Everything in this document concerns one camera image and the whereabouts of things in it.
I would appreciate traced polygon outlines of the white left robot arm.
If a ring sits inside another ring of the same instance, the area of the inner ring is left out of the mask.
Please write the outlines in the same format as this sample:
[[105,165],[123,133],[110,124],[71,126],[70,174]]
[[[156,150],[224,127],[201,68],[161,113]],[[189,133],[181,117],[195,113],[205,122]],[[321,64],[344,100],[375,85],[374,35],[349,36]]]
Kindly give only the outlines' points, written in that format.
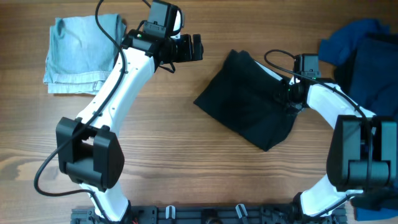
[[132,223],[131,203],[119,178],[124,154],[119,129],[141,88],[157,69],[170,73],[175,63],[202,60],[198,34],[182,34],[182,10],[153,1],[149,17],[118,44],[119,58],[105,84],[75,119],[62,118],[56,127],[60,172],[78,184],[94,204],[98,223]]

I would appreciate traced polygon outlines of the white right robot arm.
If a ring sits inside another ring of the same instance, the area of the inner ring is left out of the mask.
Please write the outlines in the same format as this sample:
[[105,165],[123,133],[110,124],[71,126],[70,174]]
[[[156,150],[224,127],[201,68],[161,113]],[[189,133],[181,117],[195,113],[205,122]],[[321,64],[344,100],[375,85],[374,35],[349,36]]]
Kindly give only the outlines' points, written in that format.
[[289,102],[317,111],[333,128],[326,174],[295,198],[295,217],[329,217],[354,198],[392,187],[397,178],[397,123],[366,110],[320,76],[316,54],[295,55]]

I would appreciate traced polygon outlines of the black shorts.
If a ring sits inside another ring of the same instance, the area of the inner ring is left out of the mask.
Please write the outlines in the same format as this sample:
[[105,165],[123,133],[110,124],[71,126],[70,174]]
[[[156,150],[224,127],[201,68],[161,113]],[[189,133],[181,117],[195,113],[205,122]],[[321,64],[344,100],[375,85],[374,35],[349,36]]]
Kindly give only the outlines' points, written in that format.
[[268,151],[287,138],[297,117],[279,96],[288,84],[288,77],[258,63],[247,51],[231,50],[194,104]]

